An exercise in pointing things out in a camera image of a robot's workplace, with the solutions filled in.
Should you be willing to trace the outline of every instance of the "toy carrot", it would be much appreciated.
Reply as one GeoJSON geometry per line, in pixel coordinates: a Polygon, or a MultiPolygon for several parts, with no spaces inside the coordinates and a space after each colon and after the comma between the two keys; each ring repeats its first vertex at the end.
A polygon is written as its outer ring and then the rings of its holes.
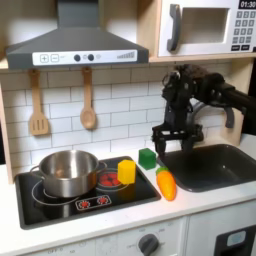
{"type": "Polygon", "coordinates": [[[166,200],[172,201],[176,197],[176,182],[166,167],[161,167],[156,171],[157,185],[166,200]]]}

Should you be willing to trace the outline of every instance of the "wooden spoon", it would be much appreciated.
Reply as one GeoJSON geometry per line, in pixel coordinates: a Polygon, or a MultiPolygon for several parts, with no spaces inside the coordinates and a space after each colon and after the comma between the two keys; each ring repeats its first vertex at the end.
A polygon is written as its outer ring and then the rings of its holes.
{"type": "Polygon", "coordinates": [[[33,135],[47,134],[49,129],[48,120],[46,119],[41,110],[39,91],[40,72],[38,70],[30,70],[28,74],[31,81],[32,99],[34,107],[34,113],[29,120],[30,133],[33,135]]]}
{"type": "Polygon", "coordinates": [[[84,76],[84,109],[80,115],[81,123],[86,129],[93,129],[96,124],[96,115],[92,109],[92,70],[82,69],[84,76]]]}

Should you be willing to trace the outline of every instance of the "range hood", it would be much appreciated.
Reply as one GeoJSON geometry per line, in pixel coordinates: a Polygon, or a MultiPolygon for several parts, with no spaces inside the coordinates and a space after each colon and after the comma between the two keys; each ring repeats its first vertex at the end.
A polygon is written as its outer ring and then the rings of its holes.
{"type": "Polygon", "coordinates": [[[6,50],[10,69],[148,63],[146,48],[99,28],[98,0],[57,0],[57,5],[56,30],[6,50]]]}

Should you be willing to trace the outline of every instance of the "sink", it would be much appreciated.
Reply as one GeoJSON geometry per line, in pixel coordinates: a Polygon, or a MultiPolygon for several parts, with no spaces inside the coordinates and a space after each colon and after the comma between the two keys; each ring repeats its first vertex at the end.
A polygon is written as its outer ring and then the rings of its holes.
{"type": "Polygon", "coordinates": [[[166,153],[158,159],[168,167],[181,188],[204,192],[256,180],[256,161],[230,145],[166,153]]]}

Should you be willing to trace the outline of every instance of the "black stovetop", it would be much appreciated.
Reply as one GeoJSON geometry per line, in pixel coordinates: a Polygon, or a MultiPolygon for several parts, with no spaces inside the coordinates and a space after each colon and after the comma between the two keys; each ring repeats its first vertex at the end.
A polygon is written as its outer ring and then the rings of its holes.
{"type": "Polygon", "coordinates": [[[90,215],[159,200],[161,196],[137,167],[136,183],[122,185],[117,180],[117,165],[130,157],[103,160],[108,166],[98,174],[96,188],[71,199],[56,198],[44,190],[40,179],[30,173],[16,177],[20,226],[32,229],[90,215]]]}

